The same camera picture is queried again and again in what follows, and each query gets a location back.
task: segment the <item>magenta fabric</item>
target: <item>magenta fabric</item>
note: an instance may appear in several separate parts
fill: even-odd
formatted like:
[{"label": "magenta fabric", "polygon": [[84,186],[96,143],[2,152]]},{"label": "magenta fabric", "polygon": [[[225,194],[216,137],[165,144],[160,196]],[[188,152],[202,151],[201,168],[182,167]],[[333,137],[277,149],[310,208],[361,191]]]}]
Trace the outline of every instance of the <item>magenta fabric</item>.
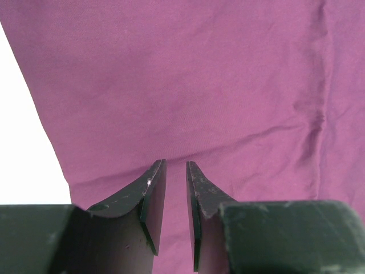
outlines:
[{"label": "magenta fabric", "polygon": [[0,0],[0,20],[75,204],[167,158],[153,273],[193,272],[187,160],[237,200],[365,220],[364,1]]}]

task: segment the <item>purple cloth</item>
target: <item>purple cloth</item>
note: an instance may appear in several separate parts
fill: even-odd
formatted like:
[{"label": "purple cloth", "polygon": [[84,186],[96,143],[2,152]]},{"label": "purple cloth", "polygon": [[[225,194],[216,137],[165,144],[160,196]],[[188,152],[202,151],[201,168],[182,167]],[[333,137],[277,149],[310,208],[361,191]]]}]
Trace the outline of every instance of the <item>purple cloth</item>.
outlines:
[{"label": "purple cloth", "polygon": [[363,1],[0,0],[0,20],[75,204],[168,159],[154,273],[193,272],[187,160],[237,200],[365,219]]}]

